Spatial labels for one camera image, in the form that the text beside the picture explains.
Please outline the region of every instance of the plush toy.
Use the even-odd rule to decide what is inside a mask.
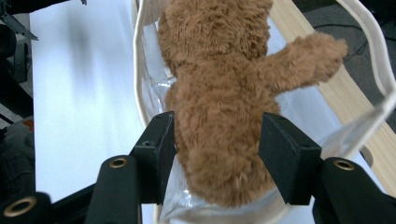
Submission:
[[[159,26],[177,81],[165,97],[175,111],[177,157],[192,194],[209,203],[251,203],[275,184],[258,155],[263,112],[276,96],[327,81],[345,41],[314,33],[266,56],[272,0],[169,0]]]

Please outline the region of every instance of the white table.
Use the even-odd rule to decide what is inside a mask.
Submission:
[[[143,132],[133,96],[133,2],[84,7],[74,0],[31,14],[39,38],[33,42],[36,188],[53,202],[94,183],[101,163],[129,154]],[[309,208],[296,211],[285,222],[312,222]],[[145,223],[151,213],[145,206]]]

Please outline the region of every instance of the teddy bear arm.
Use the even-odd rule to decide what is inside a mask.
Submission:
[[[313,33],[298,37],[280,52],[258,60],[260,76],[271,80],[270,88],[280,93],[328,81],[347,55],[344,40]]]

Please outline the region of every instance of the brass grommet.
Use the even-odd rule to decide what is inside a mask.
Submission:
[[[338,167],[342,170],[346,170],[346,171],[355,170],[355,166],[352,163],[350,163],[349,161],[336,160],[333,163],[336,167]]]
[[[125,166],[126,163],[128,163],[128,161],[125,160],[124,158],[117,158],[111,161],[109,165],[111,168],[117,169],[117,168],[121,168],[122,166]]]
[[[17,208],[18,205],[21,205],[22,203],[27,203],[26,206],[22,208]],[[22,198],[20,200],[17,200],[16,202],[12,203],[9,205],[6,210],[4,210],[4,216],[5,217],[17,217],[22,214],[25,214],[29,212],[35,205],[37,204],[37,199],[33,196],[29,196],[26,198]]]

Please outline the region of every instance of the transparent plastic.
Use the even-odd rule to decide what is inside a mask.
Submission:
[[[322,158],[338,156],[351,159],[394,109],[396,85],[385,39],[372,14],[359,0],[338,2],[356,19],[367,36],[375,83],[385,96],[384,100],[345,126],[341,125],[315,87],[284,93],[276,100],[281,107],[282,115],[322,146]],[[175,81],[164,66],[158,45],[157,21],[166,3],[166,0],[138,2],[139,12],[134,35],[134,95],[144,125],[164,111],[163,98]],[[271,54],[282,49],[286,43],[274,24],[271,21],[269,23],[272,27],[272,38],[269,40]],[[182,169],[175,159],[160,221],[277,223],[291,209],[293,206],[285,205],[276,189],[268,192],[257,202],[238,209],[225,209],[208,204],[189,193]]]

